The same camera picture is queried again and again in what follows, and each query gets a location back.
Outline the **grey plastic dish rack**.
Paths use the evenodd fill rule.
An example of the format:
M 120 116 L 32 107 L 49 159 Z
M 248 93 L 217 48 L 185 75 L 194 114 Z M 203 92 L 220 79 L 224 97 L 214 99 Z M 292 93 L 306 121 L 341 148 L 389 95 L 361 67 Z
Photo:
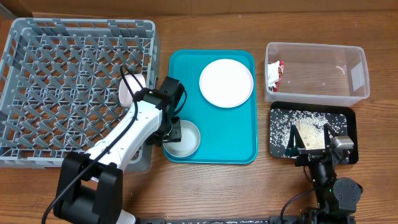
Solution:
M 150 20 L 19 18 L 1 59 L 1 166 L 59 167 L 127 113 L 119 68 L 159 77 L 160 40 Z

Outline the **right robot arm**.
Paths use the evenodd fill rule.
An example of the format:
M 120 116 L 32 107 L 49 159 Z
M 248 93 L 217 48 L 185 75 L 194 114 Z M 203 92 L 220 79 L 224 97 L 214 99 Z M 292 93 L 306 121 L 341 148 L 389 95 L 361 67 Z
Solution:
M 296 158 L 295 166 L 308 168 L 306 175 L 312 182 L 312 188 L 290 199 L 280 211 L 281 223 L 355 223 L 353 214 L 363 193 L 363 188 L 353 179 L 337 178 L 335 166 L 346 159 L 354 149 L 349 136 L 337 134 L 326 123 L 324 129 L 324 149 L 305 148 L 304 142 L 295 125 L 291 126 L 286 154 Z M 288 205 L 298 198 L 315 193 L 317 208 L 308 208 L 297 218 L 285 218 Z

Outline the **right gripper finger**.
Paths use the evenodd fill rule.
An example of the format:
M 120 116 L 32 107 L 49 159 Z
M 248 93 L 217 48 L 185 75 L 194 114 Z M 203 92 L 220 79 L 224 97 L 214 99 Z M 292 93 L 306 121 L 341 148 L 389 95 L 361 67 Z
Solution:
M 325 147 L 328 148 L 333 137 L 339 136 L 335 130 L 328 124 L 323 125 Z
M 306 150 L 296 125 L 291 125 L 286 151 Z

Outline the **clear plastic bin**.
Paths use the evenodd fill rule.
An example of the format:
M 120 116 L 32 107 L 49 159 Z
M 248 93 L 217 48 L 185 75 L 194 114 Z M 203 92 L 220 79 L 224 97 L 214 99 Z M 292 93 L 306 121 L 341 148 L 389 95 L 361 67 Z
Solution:
M 267 65 L 284 61 L 277 92 L 267 86 Z M 347 45 L 270 42 L 264 66 L 264 100 L 352 106 L 370 96 L 365 52 Z

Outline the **black waste tray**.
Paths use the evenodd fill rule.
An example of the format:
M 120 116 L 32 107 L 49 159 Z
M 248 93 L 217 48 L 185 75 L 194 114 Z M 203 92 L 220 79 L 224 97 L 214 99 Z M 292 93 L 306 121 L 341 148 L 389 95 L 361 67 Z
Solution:
M 329 124 L 340 136 L 349 136 L 353 151 L 341 161 L 359 161 L 356 115 L 349 107 L 325 106 L 276 101 L 271 104 L 269 120 L 269 153 L 272 157 L 289 159 L 286 155 L 291 126 L 296 126 L 307 150 L 325 148 L 324 124 Z

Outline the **large white plate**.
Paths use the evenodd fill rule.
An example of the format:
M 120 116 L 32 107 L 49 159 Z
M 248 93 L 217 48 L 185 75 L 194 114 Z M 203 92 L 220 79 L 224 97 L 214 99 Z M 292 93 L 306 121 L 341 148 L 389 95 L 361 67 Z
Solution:
M 254 89 L 249 69 L 233 59 L 209 63 L 201 72 L 199 87 L 203 97 L 220 108 L 234 108 L 245 103 Z

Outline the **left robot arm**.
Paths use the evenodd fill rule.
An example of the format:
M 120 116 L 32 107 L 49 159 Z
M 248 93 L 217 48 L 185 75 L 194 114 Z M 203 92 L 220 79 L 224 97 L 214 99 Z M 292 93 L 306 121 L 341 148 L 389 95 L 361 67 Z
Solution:
M 64 158 L 56 197 L 42 221 L 53 212 L 70 223 L 137 223 L 122 209 L 124 171 L 145 145 L 181 140 L 176 106 L 185 92 L 170 77 L 158 90 L 137 91 L 127 114 L 104 139 L 83 154 L 71 152 Z

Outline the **spilled rice grains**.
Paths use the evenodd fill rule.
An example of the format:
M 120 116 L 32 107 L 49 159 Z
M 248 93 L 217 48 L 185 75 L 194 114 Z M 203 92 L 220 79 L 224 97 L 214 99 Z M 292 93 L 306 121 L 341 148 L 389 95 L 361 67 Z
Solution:
M 323 125 L 328 123 L 337 134 L 347 135 L 347 118 L 343 114 L 299 110 L 270 110 L 269 152 L 274 157 L 284 157 L 291 125 L 296 125 L 308 150 L 323 149 Z

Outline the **red snack wrapper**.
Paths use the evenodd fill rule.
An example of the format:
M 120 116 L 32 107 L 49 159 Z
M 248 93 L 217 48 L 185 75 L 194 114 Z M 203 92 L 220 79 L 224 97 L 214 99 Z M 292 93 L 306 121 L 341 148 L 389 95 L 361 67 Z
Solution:
M 284 73 L 284 61 L 278 60 L 267 65 L 267 86 L 272 92 L 277 92 Z

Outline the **teal serving tray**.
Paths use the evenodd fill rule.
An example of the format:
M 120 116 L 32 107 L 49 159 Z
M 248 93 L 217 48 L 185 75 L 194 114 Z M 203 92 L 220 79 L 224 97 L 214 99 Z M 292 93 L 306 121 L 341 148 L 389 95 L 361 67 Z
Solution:
M 173 162 L 196 164 L 249 164 L 257 156 L 257 102 L 252 93 L 234 108 L 220 108 L 200 92 L 200 74 L 211 62 L 228 58 L 255 73 L 253 56 L 244 50 L 178 50 L 169 60 L 169 76 L 179 80 L 187 91 L 180 119 L 192 122 L 200 131 L 198 149 L 188 157 L 166 153 Z

